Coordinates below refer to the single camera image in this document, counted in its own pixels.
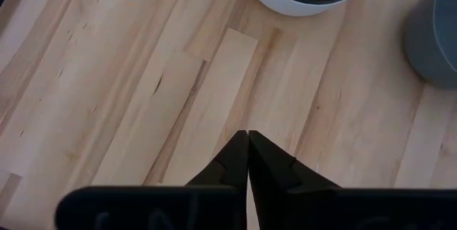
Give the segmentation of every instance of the gray bowl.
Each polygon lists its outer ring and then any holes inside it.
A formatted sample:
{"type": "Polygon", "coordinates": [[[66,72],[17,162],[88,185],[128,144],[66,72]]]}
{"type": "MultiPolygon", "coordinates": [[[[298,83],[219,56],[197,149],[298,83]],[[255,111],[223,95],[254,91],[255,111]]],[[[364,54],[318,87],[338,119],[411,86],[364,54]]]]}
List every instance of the gray bowl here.
{"type": "Polygon", "coordinates": [[[425,80],[457,89],[457,0],[421,0],[406,22],[405,47],[425,80]]]}

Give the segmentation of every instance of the light wood surface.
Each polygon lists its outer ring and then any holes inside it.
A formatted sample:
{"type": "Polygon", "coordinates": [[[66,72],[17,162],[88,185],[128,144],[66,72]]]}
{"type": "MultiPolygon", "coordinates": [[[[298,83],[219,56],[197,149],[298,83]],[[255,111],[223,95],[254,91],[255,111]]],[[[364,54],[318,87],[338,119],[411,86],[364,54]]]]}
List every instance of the light wood surface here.
{"type": "Polygon", "coordinates": [[[52,229],[81,186],[185,184],[238,129],[342,186],[457,186],[457,93],[403,54],[418,0],[306,18],[257,0],[9,2],[0,226],[52,229]]]}

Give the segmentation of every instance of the wood grain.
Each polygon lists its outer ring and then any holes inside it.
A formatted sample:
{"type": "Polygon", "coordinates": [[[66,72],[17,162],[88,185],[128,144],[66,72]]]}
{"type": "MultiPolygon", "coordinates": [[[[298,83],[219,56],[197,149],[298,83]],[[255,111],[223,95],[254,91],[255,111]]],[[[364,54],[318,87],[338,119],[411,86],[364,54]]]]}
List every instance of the wood grain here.
{"type": "Polygon", "coordinates": [[[229,29],[211,63],[166,170],[163,184],[191,180],[211,160],[257,40],[229,29]]]}
{"type": "Polygon", "coordinates": [[[6,1],[0,226],[53,229],[82,186],[185,184],[239,129],[342,186],[455,188],[457,94],[403,53],[418,1],[6,1]]]}

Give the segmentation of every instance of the hardwood plank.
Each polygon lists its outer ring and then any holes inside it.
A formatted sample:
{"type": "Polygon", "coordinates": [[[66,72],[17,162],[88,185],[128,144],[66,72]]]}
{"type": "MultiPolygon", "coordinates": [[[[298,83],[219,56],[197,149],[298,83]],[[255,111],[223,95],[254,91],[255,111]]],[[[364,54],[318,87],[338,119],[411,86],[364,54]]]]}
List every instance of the hardwood plank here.
{"type": "Polygon", "coordinates": [[[440,145],[438,161],[431,178],[432,188],[454,189],[457,186],[457,103],[454,102],[451,119],[440,145]]]}
{"type": "MultiPolygon", "coordinates": [[[[142,62],[138,63],[136,70],[129,75],[134,81],[124,87],[130,91],[128,93],[119,92],[116,87],[113,87],[111,93],[105,98],[106,106],[102,106],[105,108],[105,111],[101,113],[103,116],[96,119],[96,127],[86,127],[87,135],[90,138],[88,138],[88,144],[85,145],[81,156],[84,159],[76,165],[75,173],[67,185],[67,191],[89,185],[93,181],[114,136],[116,134],[122,136],[122,133],[125,133],[122,129],[126,130],[125,124],[135,120],[139,111],[138,108],[148,104],[150,99],[148,94],[154,90],[152,86],[158,85],[161,70],[169,59],[169,57],[157,57],[154,50],[159,43],[159,37],[175,3],[176,0],[156,0],[157,9],[153,6],[150,7],[150,12],[153,15],[150,15],[149,22],[144,24],[144,28],[137,39],[140,43],[139,53],[134,52],[131,55],[131,58],[138,57],[139,61],[142,62]],[[125,103],[113,103],[113,101],[120,99],[120,95],[126,98],[124,99],[125,103]]],[[[125,82],[123,77],[118,78],[118,80],[117,84],[119,85],[125,82]]]]}
{"type": "Polygon", "coordinates": [[[6,8],[2,9],[8,9],[9,11],[1,12],[2,17],[0,19],[8,22],[0,27],[0,72],[10,63],[23,42],[27,38],[30,39],[28,35],[31,34],[34,27],[36,28],[34,26],[35,23],[42,22],[40,23],[41,33],[45,31],[43,28],[52,27],[49,25],[53,20],[51,15],[47,15],[46,19],[41,17],[42,19],[39,21],[40,14],[44,11],[45,6],[50,6],[49,0],[18,0],[17,2],[12,2],[14,4],[10,6],[5,4],[6,8]]]}
{"type": "Polygon", "coordinates": [[[254,39],[262,39],[265,28],[274,27],[266,24],[262,18],[253,16],[253,8],[256,8],[258,0],[236,0],[227,23],[228,27],[240,31],[254,39]]]}
{"type": "Polygon", "coordinates": [[[58,81],[61,72],[65,67],[64,54],[69,46],[73,44],[73,37],[84,30],[84,19],[88,16],[85,8],[89,6],[83,0],[71,0],[68,8],[57,27],[41,61],[33,73],[29,84],[26,86],[22,98],[18,101],[16,109],[11,118],[5,124],[5,130],[0,135],[0,166],[8,168],[13,172],[22,174],[26,165],[33,158],[39,149],[34,143],[21,142],[36,111],[42,106],[42,100],[47,91],[58,81]]]}
{"type": "Polygon", "coordinates": [[[186,103],[184,104],[183,109],[179,113],[179,117],[173,125],[172,130],[170,131],[166,142],[157,159],[154,162],[154,165],[151,167],[146,180],[144,181],[144,185],[162,185],[162,181],[164,180],[164,176],[166,173],[166,169],[169,166],[171,157],[173,156],[174,150],[176,145],[178,144],[179,136],[183,131],[184,124],[186,123],[187,117],[189,116],[189,112],[191,111],[192,106],[194,105],[196,94],[199,92],[201,85],[206,77],[206,74],[209,70],[209,63],[203,61],[201,67],[199,69],[198,76],[192,86],[191,92],[187,97],[186,103]]]}
{"type": "Polygon", "coordinates": [[[17,186],[21,182],[21,177],[16,174],[0,172],[0,222],[3,219],[4,212],[11,201],[17,186]]]}
{"type": "Polygon", "coordinates": [[[149,57],[138,53],[143,51],[140,44],[147,40],[140,33],[147,30],[154,1],[99,0],[91,14],[90,31],[74,37],[66,50],[64,72],[22,136],[25,144],[35,143],[40,149],[29,165],[22,165],[24,178],[5,211],[3,224],[7,228],[48,227],[85,145],[97,137],[112,139],[133,92],[131,87],[149,57]],[[107,95],[112,99],[104,102],[107,95]],[[101,128],[97,119],[112,120],[101,128]],[[97,132],[87,136],[87,129],[97,132]],[[14,221],[24,213],[30,216],[14,221]]]}
{"type": "Polygon", "coordinates": [[[314,24],[319,36],[278,33],[258,74],[247,129],[259,130],[295,153],[343,13],[336,10],[333,17],[314,24]]]}
{"type": "Polygon", "coordinates": [[[0,73],[0,134],[4,132],[26,87],[43,59],[71,0],[48,0],[33,29],[0,73]]]}
{"type": "Polygon", "coordinates": [[[211,60],[221,42],[236,0],[213,0],[199,29],[186,47],[190,55],[211,60]]]}
{"type": "Polygon", "coordinates": [[[263,29],[262,37],[258,41],[251,63],[246,70],[243,82],[241,83],[233,106],[228,114],[223,131],[217,141],[216,148],[213,151],[213,156],[217,155],[217,153],[222,150],[239,129],[247,129],[245,124],[246,114],[248,113],[248,105],[251,100],[258,70],[260,69],[263,60],[268,56],[268,53],[271,52],[271,46],[273,45],[273,42],[275,42],[278,32],[281,31],[271,26],[265,26],[263,29]]]}
{"type": "Polygon", "coordinates": [[[417,1],[348,3],[297,153],[337,184],[393,186],[423,89],[401,47],[417,1]]]}
{"type": "Polygon", "coordinates": [[[185,184],[211,160],[256,45],[251,37],[227,31],[189,112],[163,184],[185,184]]]}
{"type": "MultiPolygon", "coordinates": [[[[137,90],[141,96],[149,92],[150,101],[135,108],[137,116],[134,121],[122,121],[93,184],[144,183],[189,96],[200,65],[197,59],[174,54],[161,72],[156,89],[137,90]]],[[[144,73],[141,81],[150,85],[155,76],[148,73],[144,73]]]]}
{"type": "Polygon", "coordinates": [[[175,51],[185,51],[186,45],[194,38],[206,18],[212,2],[213,0],[177,0],[154,53],[169,58],[175,51]]]}
{"type": "Polygon", "coordinates": [[[457,93],[427,85],[395,180],[398,188],[428,188],[445,138],[457,93]]]}

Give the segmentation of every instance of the gray container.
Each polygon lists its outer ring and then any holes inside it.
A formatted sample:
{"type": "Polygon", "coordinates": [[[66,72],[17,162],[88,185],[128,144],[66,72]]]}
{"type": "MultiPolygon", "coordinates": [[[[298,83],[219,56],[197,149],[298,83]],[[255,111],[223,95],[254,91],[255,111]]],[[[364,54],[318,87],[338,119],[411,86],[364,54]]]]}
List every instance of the gray container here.
{"type": "Polygon", "coordinates": [[[457,0],[421,0],[406,23],[405,47],[425,80],[457,89],[457,0]]]}

